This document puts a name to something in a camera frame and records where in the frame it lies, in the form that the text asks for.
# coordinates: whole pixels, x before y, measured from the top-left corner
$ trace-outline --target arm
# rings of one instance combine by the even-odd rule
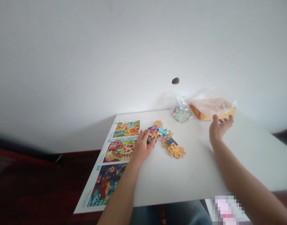
[[[129,161],[121,180],[113,192],[98,224],[129,224],[131,220],[134,192],[141,164],[150,156],[156,140],[146,146],[150,130],[140,131]]]
[[[233,117],[218,119],[213,116],[209,136],[213,151],[224,180],[253,224],[287,224],[284,205],[235,157],[223,142],[225,132],[232,127]]]

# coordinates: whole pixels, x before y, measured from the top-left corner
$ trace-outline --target hand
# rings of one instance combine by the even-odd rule
[[[130,162],[132,161],[136,164],[141,165],[150,156],[153,147],[155,146],[156,140],[153,139],[149,147],[147,147],[146,141],[149,134],[150,130],[145,130],[143,132],[142,130],[140,131]]]
[[[233,122],[234,120],[232,115],[229,115],[229,120],[227,118],[222,120],[218,119],[217,114],[214,114],[213,122],[209,128],[210,143],[213,143],[213,141],[221,141],[226,131],[232,127]]]

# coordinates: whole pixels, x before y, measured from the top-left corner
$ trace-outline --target lap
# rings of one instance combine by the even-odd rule
[[[212,224],[212,221],[199,200],[177,202],[165,205],[167,225]],[[154,206],[134,207],[130,224],[159,224],[161,219]]]

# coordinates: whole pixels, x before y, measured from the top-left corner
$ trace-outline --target jungle puzzle picture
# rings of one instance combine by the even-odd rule
[[[104,158],[104,163],[130,160],[137,137],[112,139]]]
[[[113,137],[126,137],[139,134],[140,120],[121,121],[117,123]]]
[[[106,205],[108,203],[126,166],[126,163],[122,163],[101,167],[88,202],[88,207]]]

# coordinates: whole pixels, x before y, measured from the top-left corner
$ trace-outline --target white wall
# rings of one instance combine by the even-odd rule
[[[100,149],[116,114],[168,108],[174,77],[287,128],[287,1],[0,1],[0,135]]]

